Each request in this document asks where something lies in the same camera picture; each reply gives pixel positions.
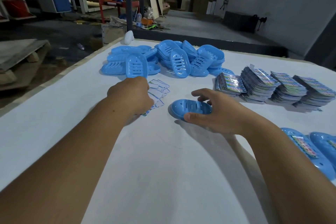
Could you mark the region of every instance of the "forearm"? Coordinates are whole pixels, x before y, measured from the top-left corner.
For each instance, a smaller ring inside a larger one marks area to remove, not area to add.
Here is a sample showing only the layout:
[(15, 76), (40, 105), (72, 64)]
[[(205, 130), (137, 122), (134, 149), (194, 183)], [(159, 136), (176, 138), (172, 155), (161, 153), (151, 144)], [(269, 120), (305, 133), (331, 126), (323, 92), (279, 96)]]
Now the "forearm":
[(80, 223), (129, 114), (103, 100), (0, 193), (0, 223)]
[(331, 223), (336, 188), (276, 125), (256, 115), (249, 142), (284, 223)]

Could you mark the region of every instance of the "fingernail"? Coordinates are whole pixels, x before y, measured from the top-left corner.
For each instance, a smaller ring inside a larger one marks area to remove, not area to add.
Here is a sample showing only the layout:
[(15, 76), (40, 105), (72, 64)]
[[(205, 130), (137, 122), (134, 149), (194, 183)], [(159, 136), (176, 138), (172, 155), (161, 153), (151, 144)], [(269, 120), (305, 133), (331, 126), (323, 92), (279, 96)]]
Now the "fingernail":
[(186, 114), (184, 115), (184, 119), (185, 119), (186, 121), (190, 121), (190, 113), (186, 113)]

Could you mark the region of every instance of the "white table surface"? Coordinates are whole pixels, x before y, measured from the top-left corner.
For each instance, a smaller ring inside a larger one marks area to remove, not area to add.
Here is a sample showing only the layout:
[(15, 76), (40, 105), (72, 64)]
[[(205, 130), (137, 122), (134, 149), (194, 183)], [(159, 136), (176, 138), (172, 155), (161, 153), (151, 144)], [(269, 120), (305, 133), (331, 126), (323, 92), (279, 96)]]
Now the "white table surface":
[[(135, 40), (131, 45), (141, 44), (156, 43)], [(0, 189), (69, 132), (110, 86), (124, 79), (99, 73), (110, 49), (0, 118)], [(336, 74), (329, 69), (225, 51), (223, 67), (236, 74), (250, 63), (266, 72), (313, 77), (336, 89)], [(239, 144), (235, 144), (234, 138), (226, 140), (168, 113), (174, 100), (195, 99), (192, 90), (212, 88), (214, 76), (178, 79), (162, 68), (151, 79), (170, 85), (165, 106), (121, 131), (82, 223), (277, 223), (247, 141), (237, 136)], [(323, 112), (311, 113), (297, 112), (294, 107), (243, 104), (279, 127), (305, 134), (336, 133), (336, 101), (323, 107)]]

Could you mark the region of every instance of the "wall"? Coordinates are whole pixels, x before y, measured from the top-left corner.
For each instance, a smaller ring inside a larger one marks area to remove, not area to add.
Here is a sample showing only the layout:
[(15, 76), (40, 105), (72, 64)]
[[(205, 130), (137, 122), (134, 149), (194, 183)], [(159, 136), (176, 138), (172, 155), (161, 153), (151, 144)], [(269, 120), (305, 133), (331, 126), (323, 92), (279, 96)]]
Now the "wall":
[(217, 0), (215, 10), (222, 18), (225, 11), (267, 16), (257, 34), (301, 57), (336, 13), (336, 0), (229, 0), (225, 11), (219, 10), (222, 4), (223, 0)]

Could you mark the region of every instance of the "left hand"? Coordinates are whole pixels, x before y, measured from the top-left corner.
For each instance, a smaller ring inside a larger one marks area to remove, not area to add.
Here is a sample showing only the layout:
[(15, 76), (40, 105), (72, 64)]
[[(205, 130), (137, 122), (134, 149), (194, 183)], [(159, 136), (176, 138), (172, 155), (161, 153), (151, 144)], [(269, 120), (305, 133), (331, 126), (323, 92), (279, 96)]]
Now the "left hand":
[(126, 78), (109, 88), (107, 99), (111, 103), (123, 105), (130, 115), (142, 114), (154, 104), (148, 96), (149, 85), (144, 77)]

